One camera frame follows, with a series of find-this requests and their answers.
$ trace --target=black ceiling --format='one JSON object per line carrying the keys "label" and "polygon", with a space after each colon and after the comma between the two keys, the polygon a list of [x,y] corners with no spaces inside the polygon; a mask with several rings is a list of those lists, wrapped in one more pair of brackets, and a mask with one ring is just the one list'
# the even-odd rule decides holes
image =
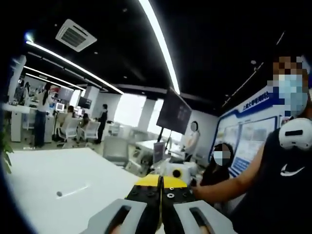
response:
{"label": "black ceiling", "polygon": [[[234,10],[209,7],[206,1],[183,2],[152,0],[167,42],[180,91],[198,98],[186,98],[194,108],[219,115],[236,106],[266,85],[272,76],[271,62],[276,54],[302,53],[304,14],[294,8],[257,8]],[[167,89],[169,72],[153,29],[138,0],[59,1],[41,7],[30,30],[35,43],[54,51],[120,89],[152,98],[163,97],[151,89],[132,89],[125,85]],[[71,19],[86,29],[97,42],[76,52],[55,39],[65,22]],[[276,46],[282,33],[284,37]],[[103,87],[80,70],[32,46],[31,52],[66,67]],[[222,108],[262,62],[264,65]],[[70,72],[28,54],[26,66],[62,78],[73,84],[87,83]]]}

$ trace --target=screw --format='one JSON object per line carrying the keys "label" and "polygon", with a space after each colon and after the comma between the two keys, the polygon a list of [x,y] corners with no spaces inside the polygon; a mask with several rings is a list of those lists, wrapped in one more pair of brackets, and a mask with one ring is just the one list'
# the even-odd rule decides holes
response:
{"label": "screw", "polygon": [[174,198],[175,195],[174,195],[174,194],[167,194],[167,197],[168,197],[168,198]]}

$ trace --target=blue face mask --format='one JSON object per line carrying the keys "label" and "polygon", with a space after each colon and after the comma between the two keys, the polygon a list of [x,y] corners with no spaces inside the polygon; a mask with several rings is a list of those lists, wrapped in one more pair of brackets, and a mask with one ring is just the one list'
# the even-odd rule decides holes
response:
{"label": "blue face mask", "polygon": [[284,100],[285,116],[297,117],[308,104],[308,93],[302,88],[302,75],[290,74],[278,76],[279,98]]}

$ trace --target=monitor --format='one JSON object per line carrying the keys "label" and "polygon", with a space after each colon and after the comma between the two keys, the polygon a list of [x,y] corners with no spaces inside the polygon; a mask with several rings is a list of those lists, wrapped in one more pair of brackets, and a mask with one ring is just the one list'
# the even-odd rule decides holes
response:
{"label": "monitor", "polygon": [[61,87],[59,89],[57,98],[62,99],[64,101],[70,101],[70,99],[72,98],[73,92],[74,91],[71,89],[66,89],[66,88]]}
{"label": "monitor", "polygon": [[57,103],[56,107],[55,107],[55,110],[56,111],[64,111],[65,109],[65,105],[62,104],[62,103]]}
{"label": "monitor", "polygon": [[192,109],[172,88],[167,91],[156,125],[185,134]]}
{"label": "monitor", "polygon": [[80,106],[81,108],[84,109],[89,109],[91,106],[92,101],[89,99],[86,99],[84,97],[80,97],[79,102],[78,102],[78,106]]}
{"label": "monitor", "polygon": [[154,143],[153,164],[161,161],[165,156],[166,143]]}

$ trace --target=tv screen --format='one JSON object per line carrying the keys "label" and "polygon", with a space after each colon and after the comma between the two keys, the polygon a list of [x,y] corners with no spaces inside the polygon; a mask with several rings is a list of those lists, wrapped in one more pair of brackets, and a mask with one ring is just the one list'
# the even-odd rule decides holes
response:
{"label": "tv screen", "polygon": [[192,109],[173,89],[169,89],[164,99],[156,125],[185,134]]}
{"label": "tv screen", "polygon": [[66,88],[60,88],[58,92],[58,99],[64,100],[64,101],[70,101],[73,95],[73,90],[66,89]]}
{"label": "tv screen", "polygon": [[86,99],[84,97],[80,97],[79,102],[78,102],[78,106],[80,106],[81,108],[84,109],[89,109],[91,106],[91,100]]}

